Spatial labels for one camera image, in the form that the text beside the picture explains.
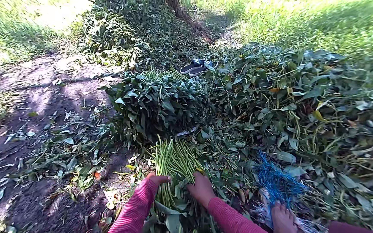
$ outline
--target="hand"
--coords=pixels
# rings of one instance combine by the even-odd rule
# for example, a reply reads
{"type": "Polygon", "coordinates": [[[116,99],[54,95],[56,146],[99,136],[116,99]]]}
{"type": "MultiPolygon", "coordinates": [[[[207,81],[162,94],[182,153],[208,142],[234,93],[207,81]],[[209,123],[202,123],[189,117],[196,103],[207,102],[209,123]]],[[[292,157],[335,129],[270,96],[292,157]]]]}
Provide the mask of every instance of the hand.
{"type": "Polygon", "coordinates": [[[172,180],[172,177],[166,175],[155,175],[154,172],[149,173],[146,176],[147,179],[152,180],[157,186],[162,183],[168,183],[172,180]]]}
{"type": "Polygon", "coordinates": [[[195,185],[189,184],[186,186],[191,195],[199,202],[201,205],[208,208],[208,203],[213,197],[216,197],[214,190],[212,189],[212,184],[208,177],[202,175],[199,172],[194,173],[195,185]]]}

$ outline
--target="pink striped sleeve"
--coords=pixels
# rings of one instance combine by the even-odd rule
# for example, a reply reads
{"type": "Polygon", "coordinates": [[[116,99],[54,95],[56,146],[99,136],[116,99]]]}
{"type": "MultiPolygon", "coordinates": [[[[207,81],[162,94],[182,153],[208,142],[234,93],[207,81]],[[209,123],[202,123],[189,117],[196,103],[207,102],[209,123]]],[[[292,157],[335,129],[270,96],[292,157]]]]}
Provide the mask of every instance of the pink striped sleeve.
{"type": "Polygon", "coordinates": [[[208,212],[214,217],[224,233],[267,233],[218,197],[210,200],[208,212]]]}
{"type": "Polygon", "coordinates": [[[152,180],[143,179],[108,233],[139,233],[157,190],[158,186],[152,180]]]}

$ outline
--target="black sneaker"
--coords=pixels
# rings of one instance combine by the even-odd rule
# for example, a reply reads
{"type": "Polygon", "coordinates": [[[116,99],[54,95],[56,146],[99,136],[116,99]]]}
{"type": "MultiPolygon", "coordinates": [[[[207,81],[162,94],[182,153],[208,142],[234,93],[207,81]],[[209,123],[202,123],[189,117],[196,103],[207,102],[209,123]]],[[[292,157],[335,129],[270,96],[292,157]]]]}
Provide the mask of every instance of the black sneaker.
{"type": "Polygon", "coordinates": [[[180,70],[180,73],[181,74],[188,74],[190,71],[192,71],[193,69],[195,68],[199,68],[199,67],[203,67],[204,66],[204,60],[200,60],[200,59],[193,59],[191,61],[191,64],[187,65],[187,66],[184,66],[181,70],[180,70]]]}
{"type": "Polygon", "coordinates": [[[200,74],[203,74],[209,70],[210,68],[216,68],[218,66],[218,62],[212,62],[212,61],[206,61],[204,66],[193,68],[191,71],[189,71],[190,77],[196,77],[200,74]]]}

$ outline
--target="blue twine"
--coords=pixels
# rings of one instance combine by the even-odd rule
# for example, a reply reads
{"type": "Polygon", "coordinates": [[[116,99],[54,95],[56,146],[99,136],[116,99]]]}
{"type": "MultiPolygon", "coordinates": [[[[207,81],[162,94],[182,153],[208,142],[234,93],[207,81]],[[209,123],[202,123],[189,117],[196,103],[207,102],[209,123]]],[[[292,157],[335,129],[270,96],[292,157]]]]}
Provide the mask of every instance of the blue twine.
{"type": "Polygon", "coordinates": [[[270,208],[279,200],[290,209],[293,201],[308,188],[289,174],[284,174],[276,165],[267,160],[267,154],[259,149],[261,165],[257,167],[259,186],[267,189],[270,195],[270,208]]]}

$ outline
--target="dirt ground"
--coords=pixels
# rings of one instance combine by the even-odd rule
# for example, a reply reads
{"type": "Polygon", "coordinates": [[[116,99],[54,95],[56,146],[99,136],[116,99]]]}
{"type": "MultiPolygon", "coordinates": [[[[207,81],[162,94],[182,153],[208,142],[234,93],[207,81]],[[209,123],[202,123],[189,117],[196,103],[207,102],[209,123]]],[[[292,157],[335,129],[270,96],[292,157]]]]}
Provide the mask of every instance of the dirt ground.
{"type": "MultiPolygon", "coordinates": [[[[5,143],[10,132],[25,127],[38,134],[55,111],[61,116],[58,119],[63,119],[66,111],[86,119],[90,106],[107,103],[105,92],[96,90],[107,81],[95,78],[105,70],[82,61],[79,56],[52,54],[0,71],[0,90],[20,96],[15,111],[0,125],[0,181],[6,174],[17,172],[18,161],[39,146],[35,139],[5,143]],[[30,112],[38,116],[30,117],[30,112]]],[[[103,190],[111,186],[127,189],[127,184],[111,172],[121,171],[131,156],[125,149],[111,155],[106,179],[95,181],[84,192],[76,190],[76,201],[69,193],[58,193],[69,182],[67,177],[45,177],[24,186],[6,183],[0,200],[0,230],[4,230],[4,224],[12,224],[18,232],[99,232],[99,220],[112,215],[103,190]]]]}

